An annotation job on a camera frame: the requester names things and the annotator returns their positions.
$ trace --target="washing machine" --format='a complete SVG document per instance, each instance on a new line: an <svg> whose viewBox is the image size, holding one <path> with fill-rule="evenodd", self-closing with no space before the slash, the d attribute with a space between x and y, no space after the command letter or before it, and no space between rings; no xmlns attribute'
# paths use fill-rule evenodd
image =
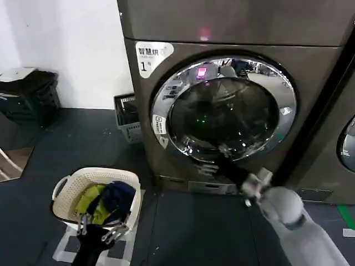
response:
<svg viewBox="0 0 355 266"><path fill-rule="evenodd" d="M220 146L275 172L337 61L353 1L118 0L146 155L162 186L235 194Z"/></svg>
<svg viewBox="0 0 355 266"><path fill-rule="evenodd" d="M287 185L306 201L355 204L355 31L348 45L352 58L326 108L319 113L309 141Z"/></svg>

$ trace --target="clothes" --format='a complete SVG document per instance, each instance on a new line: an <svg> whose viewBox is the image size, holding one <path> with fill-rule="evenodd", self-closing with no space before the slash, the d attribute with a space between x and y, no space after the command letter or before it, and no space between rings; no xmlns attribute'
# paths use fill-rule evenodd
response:
<svg viewBox="0 0 355 266"><path fill-rule="evenodd" d="M105 189L104 185L94 185L89 187L82 197L80 198L75 210L77 214L84 214L87 212L89 205L95 200L101 192ZM103 205L102 200L96 206L96 209L93 213L93 223L94 224L103 224L105 220L110 216L110 212Z"/></svg>
<svg viewBox="0 0 355 266"><path fill-rule="evenodd" d="M135 189L128 184L115 181L106 186L102 191L104 207L111 213L105 223L121 220L124 222L133 203Z"/></svg>

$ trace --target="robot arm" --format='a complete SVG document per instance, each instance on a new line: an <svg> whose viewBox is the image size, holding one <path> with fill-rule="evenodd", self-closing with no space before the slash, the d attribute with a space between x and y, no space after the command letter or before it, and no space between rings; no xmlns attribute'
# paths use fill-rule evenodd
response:
<svg viewBox="0 0 355 266"><path fill-rule="evenodd" d="M241 189L256 197L264 217L273 226L281 247L292 266L349 266L326 231L317 225L303 206L300 196L285 187L263 188L271 173L262 179L251 174Z"/></svg>

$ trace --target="floor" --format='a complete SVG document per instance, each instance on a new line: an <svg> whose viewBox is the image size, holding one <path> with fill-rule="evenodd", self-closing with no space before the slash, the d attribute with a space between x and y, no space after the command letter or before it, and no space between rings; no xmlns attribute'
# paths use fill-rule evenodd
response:
<svg viewBox="0 0 355 266"><path fill-rule="evenodd" d="M19 180L0 183L0 265L69 265L52 256L66 226L49 211L54 185L85 166L135 172L146 190L131 265L289 265L270 225L237 197L158 191L141 144L128 145L110 110L66 109L51 127L0 116L0 147L34 146ZM350 265L355 238L335 206L307 204Z"/></svg>

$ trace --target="wall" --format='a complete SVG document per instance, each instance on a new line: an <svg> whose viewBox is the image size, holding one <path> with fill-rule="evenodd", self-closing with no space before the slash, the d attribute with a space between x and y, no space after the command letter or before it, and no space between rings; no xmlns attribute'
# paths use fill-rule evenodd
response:
<svg viewBox="0 0 355 266"><path fill-rule="evenodd" d="M7 10L5 5L0 4L0 73L20 64Z"/></svg>
<svg viewBox="0 0 355 266"><path fill-rule="evenodd" d="M64 107L113 109L113 96L133 91L115 0L0 3L12 32L0 50L15 43L9 67L19 61L57 71Z"/></svg>

